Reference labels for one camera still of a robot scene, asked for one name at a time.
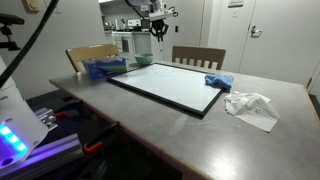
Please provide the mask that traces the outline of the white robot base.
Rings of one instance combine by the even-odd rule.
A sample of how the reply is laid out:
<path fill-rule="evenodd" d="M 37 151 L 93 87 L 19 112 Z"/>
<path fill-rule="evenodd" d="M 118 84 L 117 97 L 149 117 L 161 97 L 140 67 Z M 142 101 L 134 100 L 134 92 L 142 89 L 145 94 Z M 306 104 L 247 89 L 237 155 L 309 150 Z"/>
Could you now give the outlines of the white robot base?
<path fill-rule="evenodd" d="M 47 134 L 9 77 L 0 89 L 0 176 L 22 164 Z"/>

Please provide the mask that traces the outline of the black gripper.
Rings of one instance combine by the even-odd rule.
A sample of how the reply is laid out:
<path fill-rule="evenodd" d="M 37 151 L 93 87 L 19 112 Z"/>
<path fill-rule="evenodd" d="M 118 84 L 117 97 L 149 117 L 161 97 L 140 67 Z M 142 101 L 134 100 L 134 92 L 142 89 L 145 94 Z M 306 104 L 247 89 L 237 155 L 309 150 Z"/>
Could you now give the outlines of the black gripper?
<path fill-rule="evenodd" d="M 162 31 L 162 37 L 167 33 L 169 26 L 166 26 L 162 19 L 152 22 L 152 28 L 149 28 L 149 32 L 152 36 L 157 37 L 156 31 Z"/>

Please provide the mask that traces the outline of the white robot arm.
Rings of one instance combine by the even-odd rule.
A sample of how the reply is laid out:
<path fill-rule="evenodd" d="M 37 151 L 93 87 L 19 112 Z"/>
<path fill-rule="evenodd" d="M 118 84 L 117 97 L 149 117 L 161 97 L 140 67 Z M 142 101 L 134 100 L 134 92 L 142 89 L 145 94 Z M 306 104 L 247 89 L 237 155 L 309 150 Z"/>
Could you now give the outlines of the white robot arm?
<path fill-rule="evenodd" d="M 164 20 L 173 16 L 173 10 L 169 9 L 163 0 L 125 0 L 125 2 L 133 9 L 141 7 L 148 11 L 147 20 L 151 23 L 150 33 L 158 41 L 162 41 L 169 28 Z"/>

